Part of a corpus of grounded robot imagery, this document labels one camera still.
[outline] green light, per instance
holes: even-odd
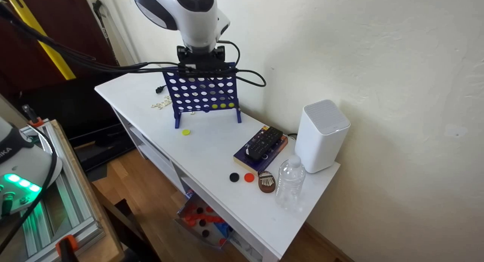
[[[30,186],[30,182],[27,181],[27,180],[22,180],[22,181],[19,182],[19,185],[26,188],[26,187]]]
[[[29,189],[33,192],[38,192],[40,190],[40,187],[33,184]]]
[[[7,176],[7,180],[13,181],[14,183],[20,180],[20,177],[18,177],[15,174],[7,174],[6,176]]]

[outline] baseboard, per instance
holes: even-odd
[[[320,237],[323,243],[326,245],[326,249],[334,255],[337,259],[334,262],[354,262],[348,255],[346,255],[340,248],[334,245],[329,239],[325,238],[320,232],[314,229],[309,223],[304,223],[304,228],[314,232],[318,237]]]

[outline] dark wooden door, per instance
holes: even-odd
[[[74,50],[78,50],[104,64],[116,65],[87,0],[24,0],[27,7],[42,26],[47,36]],[[46,85],[66,81],[57,67],[45,54],[38,42],[27,38],[7,23],[0,20],[0,42],[8,46],[6,57],[0,63],[0,93],[5,97]],[[66,59],[76,77],[97,74],[95,70],[79,66]]]

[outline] bottle cap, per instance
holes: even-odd
[[[301,166],[301,158],[299,158],[297,155],[291,155],[288,163],[291,167],[299,167]]]

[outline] yellow stick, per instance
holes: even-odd
[[[47,34],[45,34],[45,31],[42,29],[40,24],[37,22],[37,20],[33,16],[32,12],[26,6],[24,0],[9,0],[9,1],[10,1],[10,4],[12,4],[12,6],[14,7],[17,14],[19,14],[21,19],[26,24],[28,24],[31,28],[34,28],[36,31],[38,31],[42,35],[47,36]],[[47,55],[50,57],[50,59],[52,59],[52,62],[54,62],[54,64],[57,66],[57,68],[62,73],[62,75],[64,76],[65,79],[76,78],[76,76],[74,76],[74,73],[71,71],[69,66],[66,64],[64,58],[62,58],[62,56],[59,53],[57,53],[55,50],[53,50],[48,45],[41,43],[41,42],[39,42],[39,43],[43,47],[43,49],[45,50]]]

